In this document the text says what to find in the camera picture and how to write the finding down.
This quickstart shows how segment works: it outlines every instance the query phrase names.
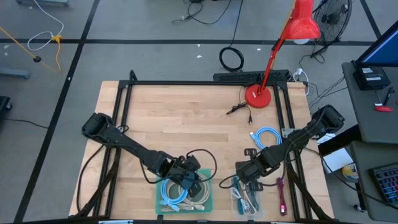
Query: light blue cable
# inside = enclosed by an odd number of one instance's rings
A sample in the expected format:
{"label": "light blue cable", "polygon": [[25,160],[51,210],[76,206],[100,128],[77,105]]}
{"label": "light blue cable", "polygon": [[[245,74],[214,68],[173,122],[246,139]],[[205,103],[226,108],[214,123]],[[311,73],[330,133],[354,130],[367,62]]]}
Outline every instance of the light blue cable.
{"label": "light blue cable", "polygon": [[167,192],[167,183],[169,182],[169,179],[165,179],[162,182],[162,187],[160,189],[160,192],[162,193],[162,198],[163,200],[160,201],[161,205],[168,205],[170,207],[172,207],[172,209],[174,209],[175,211],[179,211],[180,208],[178,207],[178,204],[183,202],[185,200],[185,198],[188,195],[188,191],[187,190],[183,190],[182,194],[180,194],[180,196],[178,196],[175,199],[171,199],[168,196],[168,192]]}
{"label": "light blue cable", "polygon": [[279,132],[277,132],[274,128],[271,127],[262,127],[258,129],[256,134],[250,133],[250,137],[256,142],[256,145],[260,149],[264,149],[265,146],[261,143],[260,137],[262,133],[271,133],[275,136],[276,138],[276,144],[281,144],[282,143],[282,137],[280,136]]}

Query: floor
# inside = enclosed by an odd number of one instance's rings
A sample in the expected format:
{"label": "floor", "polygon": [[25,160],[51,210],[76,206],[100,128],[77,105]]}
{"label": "floor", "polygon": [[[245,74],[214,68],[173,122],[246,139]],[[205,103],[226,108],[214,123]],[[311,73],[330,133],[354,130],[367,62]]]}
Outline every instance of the floor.
{"label": "floor", "polygon": [[[372,27],[364,2],[354,1],[350,22],[341,36],[343,43],[329,47],[323,54],[326,63],[303,60],[310,82],[320,90],[342,77],[343,62],[358,58],[376,40],[373,28],[383,33],[398,19],[397,1],[366,0],[376,22]],[[227,3],[207,0],[198,18],[213,21]],[[60,73],[34,63],[0,33],[0,67],[31,73],[28,80],[0,77],[0,95],[10,96],[14,106],[7,117],[50,126],[47,132],[26,123],[2,122],[0,223],[13,222],[40,152],[47,155],[23,220],[67,217],[86,144],[80,128],[95,108],[103,80],[127,79],[131,69],[140,80],[212,80],[214,73],[225,72],[218,52],[233,36],[239,3],[232,0],[225,15],[212,26],[194,21],[171,24],[172,20],[186,16],[187,4],[181,0],[69,0],[69,7],[43,6],[65,24]],[[291,1],[244,1],[236,32],[236,40],[244,41],[234,45],[244,54],[244,71],[264,69],[272,41],[278,38],[290,5]],[[14,0],[5,0],[1,7],[0,24],[24,45],[36,33],[58,32],[60,28],[33,4],[18,5]],[[266,44],[255,40],[265,40]],[[56,51],[56,44],[48,44],[36,53],[54,67]],[[294,72],[301,57],[311,51],[310,45],[284,45],[274,68]],[[226,54],[224,60],[231,65],[239,63],[232,54]],[[336,89],[343,87],[344,82]],[[315,94],[310,90],[308,101],[313,99]],[[344,128],[356,124],[346,90],[322,99],[311,111],[325,104],[333,105],[346,118]],[[337,218],[344,222],[376,223],[366,213],[353,210],[352,205],[358,202],[356,193],[333,176],[328,175],[326,180]]]}

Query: wooden tabletop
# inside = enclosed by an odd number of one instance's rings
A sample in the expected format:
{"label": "wooden tabletop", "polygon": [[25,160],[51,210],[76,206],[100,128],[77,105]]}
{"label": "wooden tabletop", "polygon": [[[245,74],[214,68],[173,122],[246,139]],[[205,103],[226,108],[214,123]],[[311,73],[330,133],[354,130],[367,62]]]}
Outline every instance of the wooden tabletop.
{"label": "wooden tabletop", "polygon": [[[296,128],[304,127],[311,119],[308,103],[302,83],[288,83],[290,104]],[[99,93],[95,112],[112,115],[118,82],[103,82]],[[185,85],[134,85],[127,117],[130,138],[148,149],[165,151],[178,157],[193,149],[207,149],[217,159],[218,171],[212,180],[213,211],[184,215],[165,215],[165,220],[239,220],[231,211],[232,201],[229,190],[218,187],[225,177],[235,173],[235,162],[248,160],[243,150],[256,145],[249,133],[256,132],[263,126],[280,130],[277,117],[273,89],[270,87],[272,101],[264,109],[252,108],[252,125],[248,125],[249,110],[242,108],[235,113],[226,115],[232,106],[238,103],[240,86],[185,86]],[[287,115],[280,91],[284,121],[287,126]],[[275,144],[275,137],[263,134],[261,141],[266,146]],[[82,165],[99,148],[99,144],[91,140],[87,142]],[[318,150],[316,142],[310,141],[307,146]],[[98,186],[104,150],[102,150],[87,166],[81,186],[81,207],[93,195]],[[195,157],[201,167],[214,171],[211,157],[204,152],[197,152]],[[326,187],[320,158],[311,152],[303,151],[303,169],[307,189],[319,206],[333,217],[333,210]],[[155,175],[147,171],[147,175],[155,180]],[[271,175],[260,179],[264,183],[274,183],[282,175],[281,168]],[[264,216],[258,221],[294,221],[289,185],[285,177],[284,194],[288,215],[282,217],[279,209],[279,193],[277,187],[264,187],[260,193]],[[304,217],[301,194],[296,188],[299,208]],[[103,194],[101,213],[108,191]],[[76,214],[76,192],[70,214]],[[139,167],[138,158],[122,150],[118,180],[113,201],[111,218],[155,220],[155,185],[148,184]]]}

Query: monitor screen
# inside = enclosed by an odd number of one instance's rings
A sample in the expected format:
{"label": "monitor screen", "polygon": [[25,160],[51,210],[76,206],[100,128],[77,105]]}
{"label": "monitor screen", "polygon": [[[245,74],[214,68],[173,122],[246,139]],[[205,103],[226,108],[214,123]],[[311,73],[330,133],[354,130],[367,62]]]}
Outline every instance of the monitor screen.
{"label": "monitor screen", "polygon": [[357,62],[370,66],[398,67],[398,21]]}

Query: clear plastic container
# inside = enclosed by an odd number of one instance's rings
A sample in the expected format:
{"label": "clear plastic container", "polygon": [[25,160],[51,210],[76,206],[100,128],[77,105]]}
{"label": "clear plastic container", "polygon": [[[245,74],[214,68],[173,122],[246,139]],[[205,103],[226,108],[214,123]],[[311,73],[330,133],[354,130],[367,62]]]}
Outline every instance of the clear plastic container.
{"label": "clear plastic container", "polygon": [[[238,181],[237,177],[232,178],[231,184],[235,183],[234,187],[237,188],[239,190],[239,194],[242,197],[244,197],[244,191],[242,190],[241,186],[237,181]],[[253,212],[253,209],[251,209],[252,212],[249,213],[249,212],[244,212],[242,203],[238,198],[232,195],[232,189],[230,189],[230,191],[231,191],[231,209],[236,219],[258,220],[260,218],[264,218],[265,210],[264,208],[262,208],[262,203],[261,203],[262,192],[248,193],[248,197],[250,198],[251,204],[256,208],[255,212]]]}
{"label": "clear plastic container", "polygon": [[[209,169],[200,169],[200,170],[198,170],[198,173],[203,174],[206,178],[211,177],[211,170],[209,170]],[[209,195],[207,201],[202,204],[202,206],[204,207],[203,210],[199,210],[199,209],[192,207],[193,208],[192,210],[180,209],[179,212],[177,212],[175,210],[171,210],[171,209],[167,208],[165,205],[160,204],[160,201],[163,200],[162,193],[160,192],[161,188],[162,188],[162,182],[157,183],[156,184],[156,195],[155,195],[155,212],[156,212],[156,214],[167,215],[167,214],[209,213],[209,212],[211,212],[213,210],[213,196],[212,196],[212,192],[211,192],[211,180],[209,180],[208,183],[209,183],[209,187],[210,187],[209,188],[210,195]],[[202,187],[201,192],[199,192],[199,194],[196,197],[189,198],[190,201],[197,202],[202,198],[205,191],[204,191],[203,184],[201,183],[200,185]],[[170,198],[177,198],[179,196],[178,188],[179,188],[179,186],[177,184],[174,184],[173,186],[171,186],[170,195],[169,195]]]}

